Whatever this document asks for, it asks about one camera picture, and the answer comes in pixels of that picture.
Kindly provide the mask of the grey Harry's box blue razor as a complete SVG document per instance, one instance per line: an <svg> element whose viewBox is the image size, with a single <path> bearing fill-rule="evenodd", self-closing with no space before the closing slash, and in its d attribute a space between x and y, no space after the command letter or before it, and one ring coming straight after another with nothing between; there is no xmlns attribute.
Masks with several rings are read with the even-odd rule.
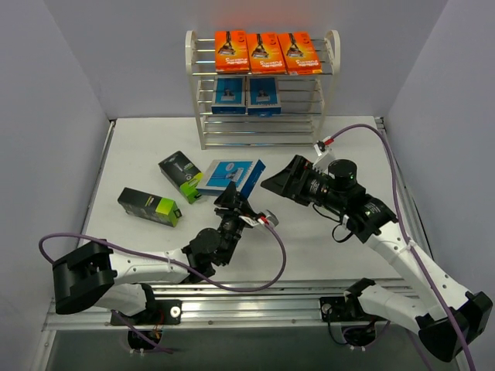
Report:
<svg viewBox="0 0 495 371"><path fill-rule="evenodd" d="M265 169L261 159L213 160L196 189L204 196L219 196L233 182L236 190L248 198Z"/></svg>

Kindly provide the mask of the green black Gillette Labs box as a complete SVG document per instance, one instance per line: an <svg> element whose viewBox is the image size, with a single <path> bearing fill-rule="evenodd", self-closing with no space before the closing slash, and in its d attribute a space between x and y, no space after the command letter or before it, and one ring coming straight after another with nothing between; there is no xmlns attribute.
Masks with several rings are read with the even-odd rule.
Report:
<svg viewBox="0 0 495 371"><path fill-rule="evenodd" d="M202 195L196 188L203 173L182 152L176 151L158 164L161 173L174 185L189 204L195 203Z"/></svg>

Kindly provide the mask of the Harry's blade cartridge pack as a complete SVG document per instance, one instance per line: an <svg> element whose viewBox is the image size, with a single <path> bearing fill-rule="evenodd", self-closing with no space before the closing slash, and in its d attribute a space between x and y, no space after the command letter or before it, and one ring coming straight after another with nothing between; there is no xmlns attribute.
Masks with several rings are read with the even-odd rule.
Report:
<svg viewBox="0 0 495 371"><path fill-rule="evenodd" d="M248 115L271 117L282 112L275 77L248 77L246 98Z"/></svg>

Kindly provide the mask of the orange Gillette Fusion5 razor box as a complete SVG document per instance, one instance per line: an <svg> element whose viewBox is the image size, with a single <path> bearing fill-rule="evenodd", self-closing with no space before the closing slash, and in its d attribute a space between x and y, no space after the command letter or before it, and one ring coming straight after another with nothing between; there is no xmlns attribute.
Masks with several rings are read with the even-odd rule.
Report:
<svg viewBox="0 0 495 371"><path fill-rule="evenodd" d="M279 33L277 37L289 75L313 75L323 71L316 49L307 32Z"/></svg>

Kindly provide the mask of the small orange Gillette razor box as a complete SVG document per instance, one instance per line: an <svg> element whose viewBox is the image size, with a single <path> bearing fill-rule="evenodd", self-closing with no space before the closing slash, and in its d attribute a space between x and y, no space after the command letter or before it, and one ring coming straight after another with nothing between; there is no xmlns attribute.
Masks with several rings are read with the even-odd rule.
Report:
<svg viewBox="0 0 495 371"><path fill-rule="evenodd" d="M217 73L248 73L251 70L244 30L216 31L214 48Z"/></svg>

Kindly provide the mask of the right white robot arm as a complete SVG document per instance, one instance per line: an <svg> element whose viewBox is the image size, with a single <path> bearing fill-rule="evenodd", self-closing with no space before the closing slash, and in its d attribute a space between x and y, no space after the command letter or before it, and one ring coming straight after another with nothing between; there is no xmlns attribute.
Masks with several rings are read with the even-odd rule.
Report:
<svg viewBox="0 0 495 371"><path fill-rule="evenodd" d="M413 240L401 235L395 213L357 181L357 165L331 162L327 172L296 155L261 187L300 205L328 209L362 244L384 258L415 291L411 299L363 278L346 289L343 309L351 318L384 318L418 335L437 359L452 361L486 328L493 308L482 291L473 293L453 280Z"/></svg>

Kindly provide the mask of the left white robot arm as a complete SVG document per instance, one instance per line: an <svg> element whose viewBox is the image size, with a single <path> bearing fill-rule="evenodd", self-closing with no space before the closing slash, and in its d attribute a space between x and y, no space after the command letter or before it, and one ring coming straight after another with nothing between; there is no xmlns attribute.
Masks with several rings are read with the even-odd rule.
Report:
<svg viewBox="0 0 495 371"><path fill-rule="evenodd" d="M217 267L230 263L243 230L258 217L234 184L214 205L220 225L201 230L181 249L130 254L92 238L55 260L56 313L71 315L97 306L149 323L156 313L150 283L195 284L214 276Z"/></svg>

